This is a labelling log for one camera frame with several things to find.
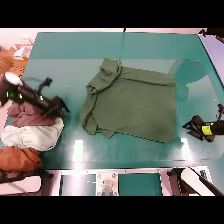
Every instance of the brown cloth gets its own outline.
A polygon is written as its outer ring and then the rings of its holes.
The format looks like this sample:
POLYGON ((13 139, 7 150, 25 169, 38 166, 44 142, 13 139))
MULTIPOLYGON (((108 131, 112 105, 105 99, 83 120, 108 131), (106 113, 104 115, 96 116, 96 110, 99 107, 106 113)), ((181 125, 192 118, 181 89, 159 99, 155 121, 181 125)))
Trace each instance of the brown cloth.
POLYGON ((0 170, 6 172, 31 172, 42 167, 40 152, 33 148, 17 146, 0 149, 0 170))
POLYGON ((13 117, 12 126, 52 126, 55 125, 55 119, 47 119, 41 115, 41 110, 33 105, 24 102, 22 104, 14 103, 8 109, 8 115, 13 117))

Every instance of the olive green fabric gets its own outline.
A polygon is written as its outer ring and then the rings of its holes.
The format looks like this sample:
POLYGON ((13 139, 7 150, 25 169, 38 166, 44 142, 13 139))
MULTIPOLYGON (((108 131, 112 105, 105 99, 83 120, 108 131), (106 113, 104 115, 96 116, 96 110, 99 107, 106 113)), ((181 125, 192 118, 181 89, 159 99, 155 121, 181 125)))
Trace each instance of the olive green fabric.
POLYGON ((115 132, 169 142, 176 129, 173 75, 118 66, 104 59, 87 86, 81 122, 88 134, 115 132))

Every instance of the teal table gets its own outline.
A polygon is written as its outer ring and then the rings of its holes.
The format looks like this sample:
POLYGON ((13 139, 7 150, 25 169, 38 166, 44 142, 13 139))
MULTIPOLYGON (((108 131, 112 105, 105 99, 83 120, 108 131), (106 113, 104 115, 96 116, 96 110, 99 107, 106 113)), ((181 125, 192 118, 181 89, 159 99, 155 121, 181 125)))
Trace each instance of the teal table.
MULTIPOLYGON (((181 128, 196 114, 215 120, 217 104, 224 104, 223 87, 197 35, 38 33, 24 80, 33 87, 39 84, 29 77, 51 77, 52 86, 44 89, 44 95, 59 95, 71 110, 56 148, 42 154, 44 169, 209 165, 213 177, 223 167, 223 137, 214 143, 201 142, 181 128), (124 66, 173 72, 177 81, 177 137, 173 141, 164 144, 123 134, 106 139, 84 132, 80 111, 85 86, 104 58, 121 58, 124 66)), ((214 183, 220 189, 224 186, 221 181, 216 175, 214 183)))

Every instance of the maroon cloth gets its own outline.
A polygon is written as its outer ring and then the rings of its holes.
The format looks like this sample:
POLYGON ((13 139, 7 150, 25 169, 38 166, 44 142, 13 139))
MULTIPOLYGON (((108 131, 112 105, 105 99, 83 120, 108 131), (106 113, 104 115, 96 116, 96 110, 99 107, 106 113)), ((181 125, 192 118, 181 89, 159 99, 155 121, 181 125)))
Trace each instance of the maroon cloth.
POLYGON ((9 107, 8 115, 13 117, 12 125, 18 128, 24 126, 52 126, 56 123, 55 119, 44 118, 40 109, 27 102, 14 103, 9 107))

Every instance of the yellow tag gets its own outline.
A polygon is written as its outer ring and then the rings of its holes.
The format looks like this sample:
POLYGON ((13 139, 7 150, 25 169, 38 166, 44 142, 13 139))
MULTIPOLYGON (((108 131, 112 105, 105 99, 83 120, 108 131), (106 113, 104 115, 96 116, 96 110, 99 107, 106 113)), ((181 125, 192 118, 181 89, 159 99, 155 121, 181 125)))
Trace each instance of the yellow tag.
POLYGON ((205 135, 212 135, 210 126, 202 126, 202 131, 205 135))

